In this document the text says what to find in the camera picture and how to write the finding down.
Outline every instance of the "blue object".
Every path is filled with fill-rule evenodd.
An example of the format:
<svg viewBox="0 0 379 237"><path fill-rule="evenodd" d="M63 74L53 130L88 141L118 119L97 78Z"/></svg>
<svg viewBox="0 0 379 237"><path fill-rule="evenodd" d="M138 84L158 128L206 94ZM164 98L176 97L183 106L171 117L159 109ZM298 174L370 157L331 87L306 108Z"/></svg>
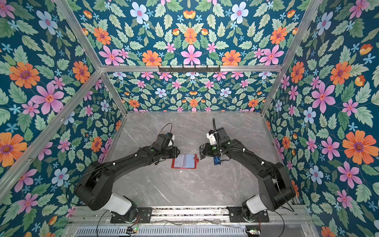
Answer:
<svg viewBox="0 0 379 237"><path fill-rule="evenodd" d="M220 158L218 158L218 156L213 157L213 162L214 162L215 165L220 165L221 164Z"/></svg>

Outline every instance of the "robotic arm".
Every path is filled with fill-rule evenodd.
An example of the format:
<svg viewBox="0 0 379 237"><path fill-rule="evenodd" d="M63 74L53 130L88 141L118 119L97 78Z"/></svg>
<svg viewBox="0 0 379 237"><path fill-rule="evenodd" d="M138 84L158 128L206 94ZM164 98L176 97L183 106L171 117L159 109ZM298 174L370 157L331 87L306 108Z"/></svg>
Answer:
<svg viewBox="0 0 379 237"><path fill-rule="evenodd" d="M174 139L171 132L162 133L151 146L142 147L129 156L103 164L93 162L76 186L75 194L91 210L110 210L132 222L136 218L136 205L127 197L112 193L113 183L135 169L157 164L160 159L176 158L180 151L172 146Z"/></svg>
<svg viewBox="0 0 379 237"><path fill-rule="evenodd" d="M274 211L295 197L295 190L283 164L268 162L247 150L237 139L230 140L224 128L216 129L215 119L213 129L207 134L210 143L199 148L200 159L206 155L226 155L241 163L258 178L259 194L242 203L242 214L247 221L255 219L258 212Z"/></svg>

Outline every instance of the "enclosure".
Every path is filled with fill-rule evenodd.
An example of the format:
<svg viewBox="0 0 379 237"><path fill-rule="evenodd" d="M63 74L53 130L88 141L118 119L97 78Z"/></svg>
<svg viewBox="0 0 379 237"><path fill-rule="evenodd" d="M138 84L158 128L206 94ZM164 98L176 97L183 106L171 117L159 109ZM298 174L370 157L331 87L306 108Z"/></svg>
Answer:
<svg viewBox="0 0 379 237"><path fill-rule="evenodd" d="M151 144L169 122L174 145L199 155L215 118L287 167L298 215L278 209L283 235L377 237L378 6L0 0L0 236L85 236L76 232L97 221L99 236L121 231L75 196L85 169ZM207 157L195 170L169 159L134 170L113 192L141 207L222 209L257 187L237 161ZM262 236L279 236L282 219L268 216Z"/></svg>

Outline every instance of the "ventilation grille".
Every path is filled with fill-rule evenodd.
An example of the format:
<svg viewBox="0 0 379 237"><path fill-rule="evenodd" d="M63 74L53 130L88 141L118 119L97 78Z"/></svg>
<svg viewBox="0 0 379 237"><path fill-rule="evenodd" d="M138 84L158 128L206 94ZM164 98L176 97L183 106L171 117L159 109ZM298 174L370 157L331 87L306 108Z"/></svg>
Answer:
<svg viewBox="0 0 379 237"><path fill-rule="evenodd" d="M126 226L99 226L99 237L129 236ZM141 226L133 236L174 236L174 235L204 235L204 236L246 236L245 226L230 228L226 226ZM79 227L75 237L96 237L96 226Z"/></svg>

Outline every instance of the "black cable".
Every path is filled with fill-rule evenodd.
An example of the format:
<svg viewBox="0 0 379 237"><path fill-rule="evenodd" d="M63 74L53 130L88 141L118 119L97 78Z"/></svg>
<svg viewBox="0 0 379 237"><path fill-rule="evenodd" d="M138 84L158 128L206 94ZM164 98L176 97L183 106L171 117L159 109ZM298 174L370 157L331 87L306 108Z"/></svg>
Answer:
<svg viewBox="0 0 379 237"><path fill-rule="evenodd" d="M99 237L99 234L97 233L97 228L99 227L100 220L101 220L101 218L105 215L105 213L106 213L107 211L108 211L108 210L106 210L106 211L101 215L101 217L100 217L100 219L99 219L99 221L98 221L98 223L97 223L97 226L96 226L96 236L97 236L97 237Z"/></svg>
<svg viewBox="0 0 379 237"><path fill-rule="evenodd" d="M283 232L284 232L284 227L285 227L284 219L283 219L283 217L282 217L281 214L277 213L276 211L274 211L274 212L275 212L276 214L278 214L278 215L282 218L282 220L283 220L283 230L282 230L281 234L278 236L278 237L281 237L282 234L283 234Z"/></svg>

